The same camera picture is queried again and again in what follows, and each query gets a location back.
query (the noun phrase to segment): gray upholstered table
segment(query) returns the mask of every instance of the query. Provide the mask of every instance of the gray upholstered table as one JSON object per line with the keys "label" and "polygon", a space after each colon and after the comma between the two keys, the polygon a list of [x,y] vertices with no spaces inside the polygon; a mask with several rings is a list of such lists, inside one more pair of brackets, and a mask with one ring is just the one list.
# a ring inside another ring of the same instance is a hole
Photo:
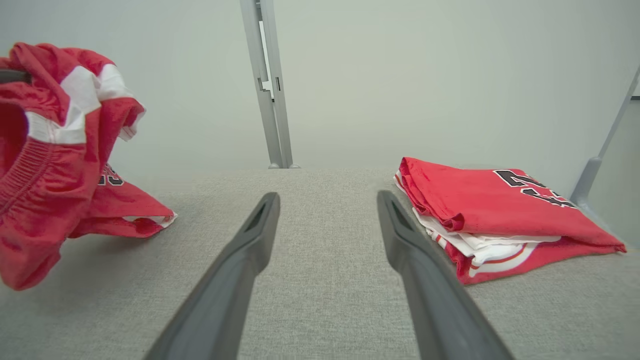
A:
{"label": "gray upholstered table", "polygon": [[[1,359],[140,359],[263,194],[282,209],[239,356],[418,356],[376,192],[394,171],[260,170],[139,184],[180,217],[150,240],[70,240],[43,283],[0,288]],[[640,357],[640,257],[592,256],[467,287],[518,359]]]}

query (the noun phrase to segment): black number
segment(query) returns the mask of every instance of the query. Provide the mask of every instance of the black number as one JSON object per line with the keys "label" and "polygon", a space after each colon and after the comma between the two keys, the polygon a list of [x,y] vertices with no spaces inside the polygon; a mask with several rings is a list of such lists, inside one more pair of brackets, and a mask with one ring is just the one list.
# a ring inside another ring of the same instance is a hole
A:
{"label": "black number", "polygon": [[509,184],[510,186],[525,186],[526,185],[525,183],[529,183],[532,185],[539,186],[541,188],[546,188],[546,186],[535,181],[534,179],[531,179],[530,177],[526,177],[526,176],[516,175],[513,173],[513,171],[510,171],[510,170],[494,170],[493,172],[498,174],[502,178],[502,180],[505,180],[505,182],[507,182],[507,184]]}
{"label": "black number", "polygon": [[98,180],[98,185],[102,185],[102,186],[107,185],[107,181],[109,181],[109,184],[113,186],[122,186],[122,184],[124,184],[124,180],[120,179],[118,174],[116,174],[116,172],[113,171],[113,168],[110,167],[109,164],[104,165],[104,170],[102,172],[103,174],[100,175],[100,179]]}
{"label": "black number", "polygon": [[556,197],[547,197],[547,196],[540,195],[540,193],[538,193],[536,190],[534,190],[532,188],[522,189],[522,190],[520,190],[520,192],[522,192],[524,194],[527,194],[527,195],[530,195],[530,196],[533,196],[535,198],[544,200],[544,201],[548,201],[549,203],[551,203],[553,205],[558,205],[560,207],[568,206],[569,208],[575,208],[575,205],[573,205],[571,202],[563,201],[563,200],[558,199]]}

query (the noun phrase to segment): printed number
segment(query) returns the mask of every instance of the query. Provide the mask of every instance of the printed number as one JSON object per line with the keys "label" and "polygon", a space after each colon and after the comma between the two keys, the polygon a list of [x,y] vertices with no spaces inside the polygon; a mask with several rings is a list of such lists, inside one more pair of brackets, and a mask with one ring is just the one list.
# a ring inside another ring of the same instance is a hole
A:
{"label": "printed number", "polygon": [[109,164],[104,166],[102,173],[103,174],[100,175],[100,179],[98,180],[98,185],[104,186],[109,183],[113,186],[122,186],[124,184],[124,180],[120,179],[118,174],[109,166]]}
{"label": "printed number", "polygon": [[[520,186],[527,186],[527,184],[529,184],[529,185],[537,186],[539,188],[548,189],[546,186],[542,185],[542,183],[539,183],[527,176],[516,175],[513,171],[510,171],[510,170],[494,170],[493,172],[495,172],[498,176],[502,178],[502,180],[504,180],[505,183],[507,183],[509,186],[513,188],[520,187]],[[553,204],[556,206],[560,206],[560,207],[566,206],[568,208],[575,209],[575,205],[573,205],[571,202],[567,201],[565,198],[560,196],[557,192],[550,189],[548,190],[551,191],[551,193],[554,196],[544,196],[541,193],[537,192],[534,188],[522,189],[520,190],[520,192],[525,195],[533,196],[536,199],[547,201],[550,204]]]}

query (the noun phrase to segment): white trim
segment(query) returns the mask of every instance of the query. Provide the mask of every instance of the white trim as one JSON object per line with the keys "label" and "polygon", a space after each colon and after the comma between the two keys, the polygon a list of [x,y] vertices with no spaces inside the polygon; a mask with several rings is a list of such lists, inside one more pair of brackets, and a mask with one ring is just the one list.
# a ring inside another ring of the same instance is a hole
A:
{"label": "white trim", "polygon": [[122,217],[125,221],[128,222],[134,222],[139,218],[147,218],[150,220],[153,220],[156,224],[160,225],[163,227],[163,229],[166,229],[169,225],[173,224],[173,222],[175,221],[175,219],[178,217],[178,214],[175,213],[175,211],[173,211],[173,215],[170,217],[160,217],[160,216],[152,216],[152,217]]}
{"label": "white trim", "polygon": [[418,222],[425,227],[431,239],[436,240],[438,238],[438,235],[440,235],[441,238],[447,240],[451,245],[455,246],[456,249],[460,250],[460,252],[462,252],[464,256],[470,258],[474,255],[473,248],[465,243],[457,233],[448,232],[444,227],[442,227],[442,225],[440,225],[439,222],[435,220],[435,218],[421,215],[414,207],[412,207],[411,210],[413,211],[415,217],[418,219]]}
{"label": "white trim", "polygon": [[528,243],[527,245],[525,245],[524,250],[520,255],[516,256],[513,259],[507,260],[503,263],[488,263],[488,264],[485,263],[480,265],[477,269],[469,268],[469,276],[473,277],[473,276],[476,276],[476,274],[479,274],[481,272],[503,272],[503,271],[516,268],[517,266],[521,265],[529,258],[529,256],[533,253],[533,250],[536,248],[536,246],[538,246],[538,244],[539,243]]}
{"label": "white trim", "polygon": [[[101,101],[121,97],[134,98],[131,91],[124,85],[122,75],[113,64],[103,66],[98,76],[82,66],[76,66],[60,83],[60,87],[69,96],[64,125],[60,126],[57,122],[37,113],[26,111],[30,137],[46,143],[86,143],[86,114],[99,109]],[[146,109],[138,114],[131,126],[120,130],[121,138],[130,140],[136,134],[138,121],[145,112]]]}
{"label": "white trim", "polygon": [[562,236],[527,236],[527,235],[498,235],[498,234],[470,234],[459,233],[473,249],[480,250],[492,245],[512,245],[522,243],[552,243]]}
{"label": "white trim", "polygon": [[69,107],[64,126],[32,111],[26,111],[24,114],[29,124],[28,136],[36,140],[61,144],[86,143],[84,113],[73,104]]}
{"label": "white trim", "polygon": [[440,245],[441,248],[446,248],[447,247],[447,240],[445,240],[442,236],[438,239],[438,245]]}
{"label": "white trim", "polygon": [[510,256],[518,254],[524,245],[522,243],[514,245],[492,245],[479,250],[474,250],[474,258],[472,264],[480,266],[487,261],[506,259]]}

